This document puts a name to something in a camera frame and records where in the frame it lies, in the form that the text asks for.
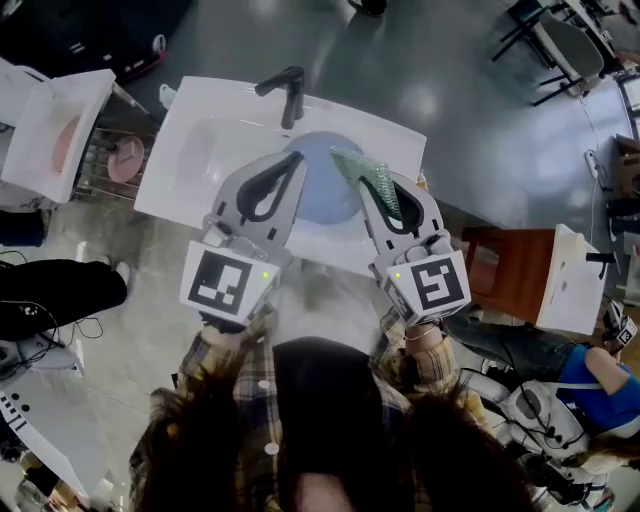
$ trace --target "green sponge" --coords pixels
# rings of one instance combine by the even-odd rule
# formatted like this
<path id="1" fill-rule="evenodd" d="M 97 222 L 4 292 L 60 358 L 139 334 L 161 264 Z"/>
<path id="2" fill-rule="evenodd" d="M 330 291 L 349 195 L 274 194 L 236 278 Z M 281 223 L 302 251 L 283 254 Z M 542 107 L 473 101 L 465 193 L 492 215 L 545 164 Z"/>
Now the green sponge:
<path id="1" fill-rule="evenodd" d="M 387 164 L 373 160 L 350 149 L 331 146 L 331 157 L 347 183 L 355 188 L 364 176 L 387 207 L 387 213 L 394 219 L 401 219 L 400 204 L 389 174 Z"/>

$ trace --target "faucet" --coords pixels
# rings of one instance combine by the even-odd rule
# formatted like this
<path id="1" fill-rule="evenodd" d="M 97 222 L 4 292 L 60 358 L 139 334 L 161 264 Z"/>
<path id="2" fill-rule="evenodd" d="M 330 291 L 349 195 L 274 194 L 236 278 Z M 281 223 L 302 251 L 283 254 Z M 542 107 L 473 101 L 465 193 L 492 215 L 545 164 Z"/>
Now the faucet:
<path id="1" fill-rule="evenodd" d="M 285 130 L 291 130 L 294 123 L 304 116 L 304 69 L 300 66 L 283 69 L 276 76 L 256 85 L 255 91 L 262 97 L 283 85 L 287 89 L 287 103 L 284 106 L 281 126 Z"/>

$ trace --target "blue shirt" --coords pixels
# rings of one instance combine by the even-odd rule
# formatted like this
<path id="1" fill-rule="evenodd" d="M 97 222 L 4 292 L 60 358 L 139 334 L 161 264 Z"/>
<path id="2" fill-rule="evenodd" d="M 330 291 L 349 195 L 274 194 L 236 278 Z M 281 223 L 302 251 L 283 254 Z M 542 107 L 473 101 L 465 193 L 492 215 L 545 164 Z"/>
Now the blue shirt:
<path id="1" fill-rule="evenodd" d="M 587 348 L 578 345 L 569 356 L 560 382 L 564 384 L 597 384 L 585 364 Z M 621 365 L 627 373 L 629 368 Z M 640 381 L 633 375 L 613 395 L 604 389 L 560 389 L 558 398 L 565 403 L 575 403 L 601 432 L 620 427 L 640 414 Z"/>

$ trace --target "white chair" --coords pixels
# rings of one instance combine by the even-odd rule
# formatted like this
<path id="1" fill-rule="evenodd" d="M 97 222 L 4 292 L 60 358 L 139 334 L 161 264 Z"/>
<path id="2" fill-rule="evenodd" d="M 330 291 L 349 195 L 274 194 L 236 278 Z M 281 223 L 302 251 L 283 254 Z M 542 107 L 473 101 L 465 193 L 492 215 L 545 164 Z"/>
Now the white chair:
<path id="1" fill-rule="evenodd" d="M 535 35 L 545 52 L 557 64 L 562 74 L 540 85 L 547 85 L 566 78 L 567 83 L 558 90 L 533 103 L 541 103 L 582 82 L 596 78 L 604 67 L 602 55 L 589 36 L 579 29 L 556 19 L 548 9 L 541 9 L 502 40 L 511 40 L 491 59 L 497 61 L 504 53 L 525 35 Z"/>

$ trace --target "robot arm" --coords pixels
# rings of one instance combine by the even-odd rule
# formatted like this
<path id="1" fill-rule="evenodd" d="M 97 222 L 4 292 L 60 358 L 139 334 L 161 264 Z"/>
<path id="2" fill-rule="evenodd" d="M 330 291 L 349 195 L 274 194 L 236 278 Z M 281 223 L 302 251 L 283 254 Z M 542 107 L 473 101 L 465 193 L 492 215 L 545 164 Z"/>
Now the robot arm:
<path id="1" fill-rule="evenodd" d="M 392 220 L 373 186 L 358 192 L 378 256 L 370 268 L 407 327 L 452 314 L 470 302 L 464 258 L 443 229 L 435 200 L 391 173 L 402 212 Z M 291 233 L 306 176 L 299 152 L 263 157 L 222 184 L 203 237 L 191 242 L 180 300 L 213 317 L 227 332 L 242 330 L 264 307 L 291 261 Z M 270 204 L 265 198 L 272 195 Z"/>
<path id="2" fill-rule="evenodd" d="M 251 323 L 292 259 L 284 245 L 305 176 L 302 154 L 294 151 L 260 158 L 224 181 L 201 241 L 189 245 L 181 302 L 223 332 Z"/>
<path id="3" fill-rule="evenodd" d="M 358 187 L 367 232 L 378 256 L 370 266 L 406 327 L 451 315 L 471 302 L 461 251 L 451 247 L 435 200 L 407 178 L 391 173 L 402 221 L 389 217 L 373 186 Z"/>

